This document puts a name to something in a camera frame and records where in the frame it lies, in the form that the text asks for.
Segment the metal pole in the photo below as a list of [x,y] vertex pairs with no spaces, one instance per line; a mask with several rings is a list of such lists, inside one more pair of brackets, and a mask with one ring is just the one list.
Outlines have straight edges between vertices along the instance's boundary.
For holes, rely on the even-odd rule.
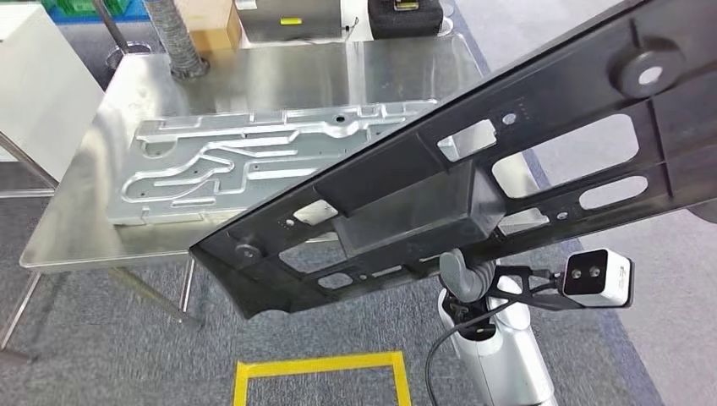
[[125,55],[130,53],[129,45],[127,45],[127,41],[124,39],[124,36],[117,27],[117,24],[115,24],[114,20],[112,20],[112,16],[110,15],[109,10],[107,10],[104,0],[92,0],[92,5],[95,6],[95,11],[100,15],[100,17],[102,17],[102,22],[105,23],[107,30],[110,31],[110,35],[115,43],[117,43],[119,49],[122,50],[122,53]]
[[153,287],[145,283],[145,281],[130,272],[129,269],[123,266],[118,266],[110,268],[109,274],[119,282],[124,283],[129,288],[133,289],[140,296],[149,299],[152,304],[164,310],[171,317],[191,326],[201,326],[201,322],[199,320],[181,311],[176,305],[174,305],[174,303],[162,296]]
[[194,279],[194,268],[196,262],[194,258],[189,258],[184,267],[184,280],[182,284],[182,296],[179,298],[179,309],[186,313],[189,308],[189,291],[192,289],[192,280]]
[[32,293],[35,292],[35,288],[37,288],[37,283],[40,281],[40,275],[41,274],[39,272],[32,272],[32,276],[25,287],[25,296],[23,296],[15,305],[13,318],[10,320],[10,324],[3,334],[3,340],[0,341],[0,350],[4,350],[8,346],[10,337],[13,335],[15,327],[18,325],[20,317],[22,317],[25,312],[28,302],[30,302],[30,296],[32,296]]
[[18,199],[23,197],[53,197],[55,189],[0,190],[0,199]]

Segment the circular hole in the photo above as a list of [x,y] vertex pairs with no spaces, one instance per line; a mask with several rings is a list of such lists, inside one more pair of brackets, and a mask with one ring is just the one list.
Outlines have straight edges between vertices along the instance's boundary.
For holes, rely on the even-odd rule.
[[516,122],[516,120],[517,120],[517,116],[515,115],[514,112],[509,112],[508,114],[503,116],[503,123],[505,125],[514,124]]
[[640,85],[647,86],[660,80],[662,75],[662,68],[660,66],[653,66],[652,68],[645,69],[638,78]]

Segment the cardboard box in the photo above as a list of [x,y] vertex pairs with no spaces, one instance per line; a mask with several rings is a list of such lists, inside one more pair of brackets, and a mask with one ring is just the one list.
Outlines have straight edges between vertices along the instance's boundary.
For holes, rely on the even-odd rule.
[[242,27],[233,0],[177,0],[176,4],[198,52],[239,48]]

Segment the table leg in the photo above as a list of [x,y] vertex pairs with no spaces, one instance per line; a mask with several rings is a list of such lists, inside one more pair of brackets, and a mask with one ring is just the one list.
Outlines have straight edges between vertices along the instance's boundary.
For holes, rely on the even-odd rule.
[[201,326],[201,322],[191,315],[183,312],[169,299],[162,296],[153,287],[146,284],[145,281],[134,275],[129,269],[118,266],[110,268],[110,276],[132,288],[137,294],[151,300],[152,304],[164,310],[171,317],[191,326]]
[[32,294],[35,292],[35,288],[37,288],[37,283],[40,281],[40,276],[41,274],[39,272],[32,272],[30,280],[25,286],[25,294],[20,298],[20,300],[14,307],[14,312],[10,317],[7,327],[5,327],[5,331],[2,335],[2,341],[0,341],[0,361],[9,361],[14,362],[15,364],[25,364],[32,360],[32,358],[27,355],[16,353],[12,350],[7,349],[7,346],[10,342],[10,338],[13,336],[15,327],[17,327],[20,318],[25,312],[27,304],[30,302]]
[[187,265],[184,267],[182,296],[179,298],[179,309],[184,313],[186,313],[189,308],[189,292],[192,289],[192,280],[194,279],[195,268],[196,262],[194,262],[194,258],[189,258],[187,260]]

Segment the rectangular cutout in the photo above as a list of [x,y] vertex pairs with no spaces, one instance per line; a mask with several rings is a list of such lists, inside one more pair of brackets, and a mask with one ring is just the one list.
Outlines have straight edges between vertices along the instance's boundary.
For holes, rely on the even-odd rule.
[[644,176],[631,176],[586,190],[580,195],[580,206],[585,210],[598,209],[618,201],[631,199],[642,194],[648,188],[648,180]]
[[346,260],[335,233],[310,239],[279,254],[279,259],[297,272],[312,273]]
[[493,146],[495,142],[495,126],[490,120],[483,120],[438,141],[438,147],[449,161],[455,162]]
[[323,277],[317,281],[317,283],[322,287],[326,289],[339,289],[343,288],[344,286],[348,286],[351,283],[353,283],[353,279],[341,272],[332,273],[328,277]]
[[315,226],[320,222],[324,222],[335,215],[338,211],[325,200],[317,200],[310,205],[306,205],[293,213],[300,222]]
[[[507,156],[495,163],[493,175],[508,197],[518,199],[629,161],[638,150],[632,119],[615,114],[537,145],[528,150],[532,153]],[[539,181],[538,189],[512,187],[506,173],[518,158],[525,158],[536,178],[544,173],[547,184]]]
[[540,227],[548,222],[550,222],[550,219],[544,216],[540,210],[533,207],[532,209],[519,211],[510,216],[503,217],[501,222],[498,223],[498,228],[505,235],[510,235]]
[[403,269],[402,266],[396,265],[392,266],[390,268],[384,269],[383,271],[374,272],[371,274],[372,277],[384,277],[385,275],[391,274],[393,272],[398,272]]

